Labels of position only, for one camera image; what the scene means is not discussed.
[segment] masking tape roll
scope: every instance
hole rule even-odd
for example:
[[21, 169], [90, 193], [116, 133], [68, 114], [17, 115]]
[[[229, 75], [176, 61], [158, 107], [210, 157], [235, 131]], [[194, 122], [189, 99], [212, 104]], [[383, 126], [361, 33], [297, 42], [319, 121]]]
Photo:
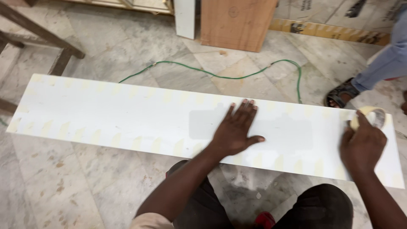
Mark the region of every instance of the masking tape roll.
[[[373, 106], [364, 106], [359, 109], [369, 120], [370, 124], [373, 127], [381, 129], [384, 124], [386, 123], [386, 112], [382, 108], [373, 107]], [[352, 121], [350, 121], [350, 127], [356, 131], [359, 128], [359, 121], [357, 115], [353, 117]]]

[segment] person's left hand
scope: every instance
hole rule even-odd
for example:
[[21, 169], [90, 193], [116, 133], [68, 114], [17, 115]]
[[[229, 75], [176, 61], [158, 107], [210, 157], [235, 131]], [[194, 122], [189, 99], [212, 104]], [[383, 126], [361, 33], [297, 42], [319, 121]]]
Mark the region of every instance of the person's left hand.
[[235, 155], [253, 144], [265, 141], [262, 136], [247, 137], [247, 132], [249, 132], [258, 109], [254, 105], [254, 100], [249, 102], [244, 99], [233, 114], [235, 105], [235, 103], [230, 105], [225, 118], [213, 136], [212, 142], [208, 145], [208, 148], [215, 150], [221, 157]]

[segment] white board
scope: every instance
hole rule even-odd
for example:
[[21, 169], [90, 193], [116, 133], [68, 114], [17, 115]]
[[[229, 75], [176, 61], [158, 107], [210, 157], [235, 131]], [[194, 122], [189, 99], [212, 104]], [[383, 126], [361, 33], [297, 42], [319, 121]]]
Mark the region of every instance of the white board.
[[[7, 132], [192, 158], [210, 142], [230, 103], [241, 100], [34, 74]], [[338, 147], [353, 110], [255, 101], [249, 135], [266, 141], [223, 163], [350, 180]], [[389, 114], [383, 132], [388, 141], [376, 174], [385, 186], [404, 188]]]
[[175, 32], [178, 36], [194, 39], [195, 0], [174, 0]]

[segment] sandal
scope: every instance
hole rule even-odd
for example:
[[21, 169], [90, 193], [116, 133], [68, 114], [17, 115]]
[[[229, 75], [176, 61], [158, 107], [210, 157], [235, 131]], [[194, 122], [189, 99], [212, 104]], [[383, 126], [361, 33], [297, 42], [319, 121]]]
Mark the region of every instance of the sandal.
[[350, 78], [346, 80], [344, 83], [341, 85], [337, 86], [335, 89], [330, 91], [326, 96], [325, 96], [325, 106], [326, 107], [332, 107], [329, 104], [329, 100], [333, 100], [335, 103], [338, 104], [339, 108], [344, 108], [346, 103], [342, 100], [341, 95], [342, 94], [348, 94], [352, 99], [355, 98], [360, 94], [356, 88], [350, 83], [350, 81], [353, 78]]

